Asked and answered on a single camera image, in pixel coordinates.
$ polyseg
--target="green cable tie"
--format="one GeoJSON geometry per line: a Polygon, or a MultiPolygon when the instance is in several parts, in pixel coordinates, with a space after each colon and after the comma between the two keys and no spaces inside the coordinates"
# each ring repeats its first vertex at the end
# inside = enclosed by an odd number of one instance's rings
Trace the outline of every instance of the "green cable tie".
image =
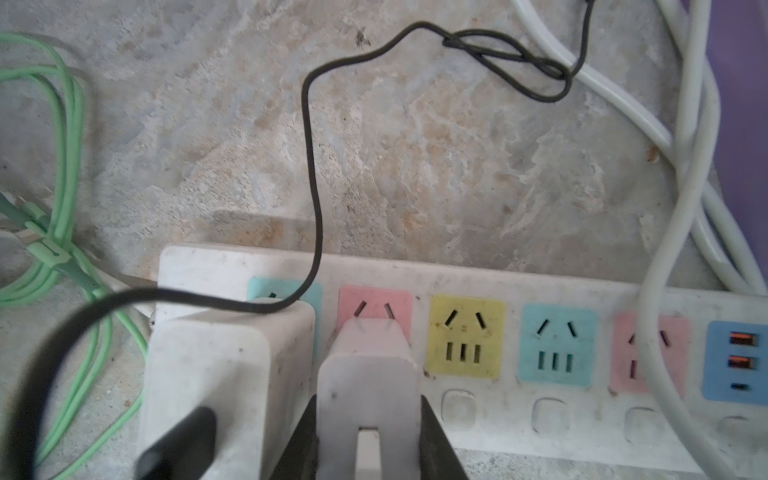
{"type": "Polygon", "coordinates": [[[55,268],[57,265],[72,260],[72,255],[65,252],[64,249],[50,238],[41,238],[36,242],[30,243],[27,245],[27,250],[50,268],[55,268]]]}

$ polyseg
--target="orange usb port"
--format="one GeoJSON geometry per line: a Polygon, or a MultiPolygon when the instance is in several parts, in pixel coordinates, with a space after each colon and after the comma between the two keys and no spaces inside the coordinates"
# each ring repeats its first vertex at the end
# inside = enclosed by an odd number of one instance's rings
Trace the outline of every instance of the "orange usb port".
{"type": "Polygon", "coordinates": [[[732,345],[757,346],[757,335],[754,333],[731,332],[730,342],[732,345]]]}
{"type": "Polygon", "coordinates": [[[728,357],[728,366],[732,369],[755,369],[755,359],[751,356],[736,356],[731,355],[728,357]]]}

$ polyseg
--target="thin black cord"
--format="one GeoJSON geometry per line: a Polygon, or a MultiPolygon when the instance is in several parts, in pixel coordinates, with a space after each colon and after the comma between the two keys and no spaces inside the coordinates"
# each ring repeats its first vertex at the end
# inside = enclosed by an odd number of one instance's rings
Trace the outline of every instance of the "thin black cord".
{"type": "Polygon", "coordinates": [[[310,122],[310,85],[320,75],[336,68],[355,65],[378,58],[400,43],[400,41],[409,33],[419,28],[423,28],[442,36],[442,43],[444,46],[457,48],[467,52],[476,61],[485,66],[488,70],[497,74],[502,80],[506,81],[523,95],[540,102],[556,102],[562,99],[571,90],[573,77],[584,64],[589,39],[589,21],[593,7],[594,0],[587,0],[587,8],[584,13],[584,27],[581,33],[581,51],[579,53],[578,61],[571,70],[560,62],[550,58],[536,57],[518,41],[501,32],[471,29],[457,31],[454,34],[429,22],[416,22],[409,25],[392,40],[376,50],[362,55],[330,61],[312,70],[304,79],[301,88],[301,113],[304,123],[304,141],[306,142],[306,166],[307,173],[310,177],[310,193],[312,195],[312,206],[315,212],[316,227],[315,252],[312,260],[312,267],[304,282],[287,298],[275,303],[239,302],[215,296],[157,288],[126,290],[114,293],[75,312],[45,340],[45,344],[40,348],[40,353],[32,362],[29,373],[26,376],[27,380],[18,395],[18,402],[14,411],[11,428],[8,431],[8,448],[6,451],[6,465],[12,474],[12,478],[17,480],[32,480],[34,478],[35,450],[37,448],[40,426],[45,411],[45,403],[51,392],[53,381],[58,373],[59,367],[64,362],[64,359],[72,346],[78,341],[83,333],[100,319],[122,306],[144,302],[181,303],[184,305],[203,306],[212,309],[246,313],[274,313],[285,309],[296,302],[307,289],[310,288],[317,275],[317,270],[320,267],[320,258],[323,255],[323,212],[320,210],[320,198],[317,192],[315,154],[312,144],[312,125],[310,122]],[[512,46],[519,52],[519,54],[470,45],[462,40],[464,37],[475,36],[501,40],[512,46]],[[530,88],[525,87],[523,84],[520,84],[507,72],[489,61],[486,57],[534,65],[548,77],[563,81],[563,89],[560,93],[554,95],[539,94],[530,88]]]}

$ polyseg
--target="white power cord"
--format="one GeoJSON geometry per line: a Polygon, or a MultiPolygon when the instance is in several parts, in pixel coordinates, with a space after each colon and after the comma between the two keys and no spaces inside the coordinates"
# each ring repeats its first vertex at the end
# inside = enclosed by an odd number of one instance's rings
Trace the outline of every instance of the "white power cord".
{"type": "Polygon", "coordinates": [[[18,239],[15,233],[9,232],[8,230],[0,229],[0,238],[7,238],[9,240],[21,242],[21,240],[18,239]]]}
{"type": "MultiPolygon", "coordinates": [[[[531,3],[528,0],[512,2],[539,46],[551,57],[566,65],[572,64],[575,56],[547,30],[531,3]]],[[[680,196],[670,226],[641,286],[636,332],[638,352],[651,392],[691,457],[710,478],[735,480],[737,477],[693,421],[669,377],[658,341],[658,314],[664,287],[689,231],[726,286],[739,293],[765,295],[766,284],[736,221],[717,192],[707,183],[720,126],[720,95],[705,58],[711,0],[693,2],[693,27],[690,32],[687,13],[677,0],[657,0],[657,3],[678,48],[685,50],[676,125],[678,138],[675,138],[674,144],[671,133],[655,116],[605,76],[585,65],[577,79],[634,121],[676,168],[680,196]],[[697,125],[702,84],[704,105],[700,124],[697,125]],[[731,252],[736,267],[715,237],[700,201],[731,252]]]]}
{"type": "Polygon", "coordinates": [[[675,140],[677,162],[682,167],[686,157],[690,156],[691,161],[684,172],[686,179],[672,212],[670,225],[640,288],[635,335],[640,365],[646,372],[646,384],[680,442],[709,478],[737,480],[736,475],[701,431],[677,394],[664,364],[664,358],[661,356],[658,340],[658,316],[664,287],[677,256],[683,249],[694,218],[697,212],[700,212],[699,202],[704,185],[707,183],[717,142],[718,122],[716,120],[720,118],[720,99],[717,96],[717,89],[714,90],[715,95],[709,96],[704,102],[703,111],[706,114],[702,115],[699,133],[695,134],[702,78],[706,75],[709,77],[707,83],[714,82],[711,70],[704,71],[711,6],[712,0],[696,0],[691,4],[690,30],[685,48],[675,129],[678,133],[675,140]]]}
{"type": "MultiPolygon", "coordinates": [[[[674,0],[672,2],[657,0],[657,3],[664,13],[675,42],[679,48],[683,48],[687,35],[687,13],[679,5],[679,2],[674,2],[674,0]]],[[[547,29],[547,26],[539,18],[529,0],[512,0],[512,4],[528,33],[530,33],[538,46],[549,57],[566,65],[572,65],[576,61],[576,56],[547,29]]],[[[679,162],[674,152],[672,133],[658,118],[624,89],[589,65],[585,65],[579,71],[576,79],[586,84],[595,93],[610,102],[621,113],[632,120],[659,147],[661,153],[672,165],[675,166],[676,170],[678,170],[678,182],[681,183],[684,176],[680,175],[678,169],[679,162]]],[[[705,82],[705,97],[709,97],[713,93],[716,94],[716,92],[713,92],[716,89],[717,85],[714,82],[705,82]]],[[[719,119],[715,125],[714,134],[717,134],[719,119]]],[[[707,217],[705,217],[703,212],[699,212],[694,222],[692,236],[704,259],[711,265],[715,274],[729,290],[743,294],[768,295],[768,288],[766,288],[760,267],[757,265],[757,261],[741,229],[723,200],[709,184],[705,185],[702,201],[707,215],[712,224],[717,228],[717,232],[728,248],[733,262],[742,273],[731,263],[728,255],[720,245],[720,241],[717,239],[712,226],[707,221],[707,217]]]]}
{"type": "MultiPolygon", "coordinates": [[[[99,278],[101,278],[101,281],[106,283],[107,286],[109,286],[110,290],[113,292],[121,292],[123,290],[129,290],[130,287],[126,284],[121,282],[120,280],[114,278],[109,273],[105,273],[102,270],[96,269],[96,273],[98,273],[99,278]]],[[[154,305],[152,303],[134,303],[131,305],[138,311],[141,315],[146,316],[148,319],[152,319],[152,315],[154,315],[154,305]]]]}

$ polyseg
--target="concrete floor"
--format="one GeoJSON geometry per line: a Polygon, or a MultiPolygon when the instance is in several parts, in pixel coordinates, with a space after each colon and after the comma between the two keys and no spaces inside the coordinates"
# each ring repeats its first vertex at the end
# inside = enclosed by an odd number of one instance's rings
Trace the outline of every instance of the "concrete floor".
{"type": "MultiPolygon", "coordinates": [[[[535,4],[575,48],[583,2],[535,4]]],[[[419,19],[531,44],[501,0],[0,6],[1,30],[45,36],[86,90],[77,243],[115,272],[150,279],[161,249],[182,240],[311,248],[301,81],[419,19]]],[[[2,47],[0,58],[45,61],[23,47],[2,47]]],[[[652,2],[598,0],[588,61],[672,123],[679,62],[652,2]]],[[[543,91],[558,88],[530,68],[509,70],[543,91]]],[[[671,169],[647,161],[648,140],[604,101],[576,84],[558,104],[535,103],[428,32],[327,75],[310,99],[327,252],[639,282],[670,216],[671,169]]],[[[0,84],[0,152],[0,190],[49,204],[50,115],[29,84],[0,84]]],[[[28,262],[0,240],[1,284],[28,262]]],[[[670,284],[721,288],[690,241],[670,284]]],[[[35,346],[80,302],[62,283],[34,305],[0,311],[1,422],[35,346]]],[[[115,331],[115,361],[46,474],[76,458],[140,390],[141,358],[115,331]]],[[[135,434],[132,421],[76,477],[130,478],[135,434]]],[[[677,477],[516,455],[462,452],[462,460],[484,480],[677,477]]]]}

